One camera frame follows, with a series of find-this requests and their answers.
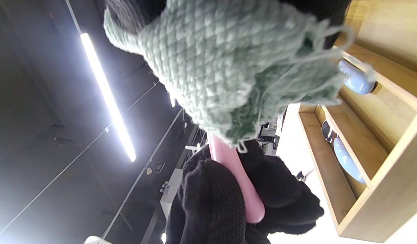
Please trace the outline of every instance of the pink handle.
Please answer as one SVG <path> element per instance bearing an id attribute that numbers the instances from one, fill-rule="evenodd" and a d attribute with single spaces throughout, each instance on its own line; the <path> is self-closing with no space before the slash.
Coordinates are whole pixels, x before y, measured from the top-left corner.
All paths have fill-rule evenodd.
<path id="1" fill-rule="evenodd" d="M 249 177 L 247 177 L 236 149 L 230 148 L 219 138 L 211 134 L 208 135 L 208 145 L 210 145 L 211 158 L 227 167 L 240 185 L 246 206 L 246 221 L 251 224 L 261 222 L 266 213 L 266 209 L 255 187 L 250 182 Z"/>

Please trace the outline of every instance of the black glove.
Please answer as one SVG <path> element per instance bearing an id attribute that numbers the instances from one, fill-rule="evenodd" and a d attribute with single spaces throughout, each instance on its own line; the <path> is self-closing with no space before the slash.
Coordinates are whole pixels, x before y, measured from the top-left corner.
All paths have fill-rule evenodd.
<path id="1" fill-rule="evenodd" d="M 210 159 L 208 146 L 183 168 L 183 181 L 166 225 L 167 244 L 268 244 L 269 233 L 301 234 L 323 215 L 320 200 L 291 175 L 283 161 L 266 156 L 253 140 L 239 154 L 266 207 L 258 224 L 246 223 L 240 187 L 223 165 Z"/>

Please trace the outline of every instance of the blue ceramic object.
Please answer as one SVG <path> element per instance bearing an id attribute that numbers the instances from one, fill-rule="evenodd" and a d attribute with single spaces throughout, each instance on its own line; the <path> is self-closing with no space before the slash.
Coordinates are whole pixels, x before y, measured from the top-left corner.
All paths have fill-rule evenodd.
<path id="1" fill-rule="evenodd" d="M 339 70 L 346 74 L 344 84 L 357 94 L 368 94 L 374 87 L 376 82 L 369 82 L 367 75 L 360 69 L 354 67 L 345 60 L 341 60 L 338 64 Z"/>
<path id="2" fill-rule="evenodd" d="M 339 137 L 335 138 L 333 142 L 333 148 L 335 151 L 335 155 L 341 166 L 344 168 L 344 170 L 355 180 L 362 184 L 365 184 L 365 180 L 360 174 L 359 169 L 354 164 L 353 159 L 351 158 L 350 154 L 348 153 L 347 149 L 345 148 Z"/>

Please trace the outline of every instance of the white wall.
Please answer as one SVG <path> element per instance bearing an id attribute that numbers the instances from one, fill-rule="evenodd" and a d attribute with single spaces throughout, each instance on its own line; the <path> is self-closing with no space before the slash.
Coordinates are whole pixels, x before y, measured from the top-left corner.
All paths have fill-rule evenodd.
<path id="1" fill-rule="evenodd" d="M 293 175 L 300 171 L 307 173 L 314 168 L 309 150 L 304 143 L 304 136 L 301 131 L 301 125 L 298 118 L 293 115 L 296 113 L 293 109 L 287 114 L 284 122 L 284 129 L 279 141 L 276 154 L 283 159 Z M 325 210 L 325 215 L 318 219 L 317 226 L 303 235 L 286 235 L 276 233 L 269 235 L 272 244 L 285 243 L 336 243 L 336 244 L 367 244 L 368 241 L 359 241 L 354 239 L 341 238 L 337 236 L 335 226 L 330 215 L 329 207 L 323 193 L 323 189 L 318 179 L 317 173 L 311 173 L 306 179 L 306 184 L 312 192 L 321 199 L 321 206 Z M 385 244 L 407 244 L 414 240 L 417 244 L 417 213 L 402 228 L 400 228 Z"/>

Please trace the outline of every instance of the ceiling light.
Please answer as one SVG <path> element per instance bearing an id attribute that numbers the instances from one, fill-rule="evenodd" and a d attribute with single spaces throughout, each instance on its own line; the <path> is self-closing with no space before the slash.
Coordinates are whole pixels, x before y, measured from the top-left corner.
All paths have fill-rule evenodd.
<path id="1" fill-rule="evenodd" d="M 162 234 L 161 239 L 162 239 L 163 244 L 165 244 L 166 243 L 166 234 L 165 233 Z"/>
<path id="2" fill-rule="evenodd" d="M 81 34 L 80 39 L 82 40 L 83 48 L 85 49 L 86 56 L 88 56 L 89 64 L 94 72 L 94 76 L 100 86 L 101 93 L 103 94 L 104 101 L 106 102 L 110 117 L 112 118 L 112 123 L 118 132 L 118 137 L 120 138 L 128 157 L 132 162 L 134 162 L 136 160 L 136 153 L 134 152 L 133 144 L 131 143 L 126 125 L 121 117 L 120 110 L 115 102 L 115 98 L 113 97 L 112 91 L 107 82 L 106 75 L 101 68 L 100 60 L 97 57 L 91 39 L 87 33 Z"/>
<path id="3" fill-rule="evenodd" d="M 169 98 L 171 99 L 171 105 L 172 107 L 175 107 L 175 98 L 169 93 Z"/>

